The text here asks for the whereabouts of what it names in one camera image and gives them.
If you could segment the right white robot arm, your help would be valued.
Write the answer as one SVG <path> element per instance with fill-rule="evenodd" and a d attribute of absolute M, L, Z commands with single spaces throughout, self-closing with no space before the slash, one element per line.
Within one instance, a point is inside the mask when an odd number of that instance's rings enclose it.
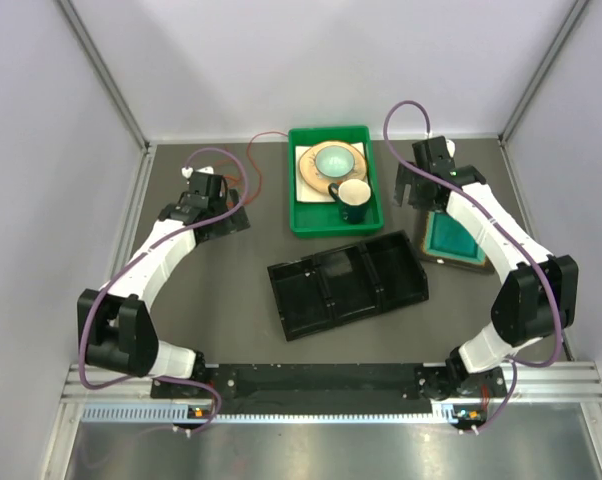
<path fill-rule="evenodd" d="M 488 325 L 446 361 L 450 388 L 468 396 L 483 385 L 484 373 L 502 361 L 548 336 L 562 338 L 574 322 L 578 265 L 571 256 L 555 256 L 531 238 L 474 166 L 456 166 L 452 141 L 428 138 L 412 149 L 413 161 L 397 171 L 397 202 L 445 213 L 459 223 L 501 281 Z"/>

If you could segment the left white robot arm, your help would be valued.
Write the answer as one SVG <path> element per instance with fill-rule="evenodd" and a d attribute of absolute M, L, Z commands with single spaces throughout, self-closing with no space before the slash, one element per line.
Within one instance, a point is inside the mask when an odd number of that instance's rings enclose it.
<path fill-rule="evenodd" d="M 249 227 L 242 197 L 225 177 L 196 171 L 179 199 L 164 207 L 149 236 L 101 289 L 77 301 L 79 358 L 126 378 L 171 377 L 186 396 L 207 387 L 204 355 L 159 339 L 151 307 L 177 265 L 201 243 Z"/>

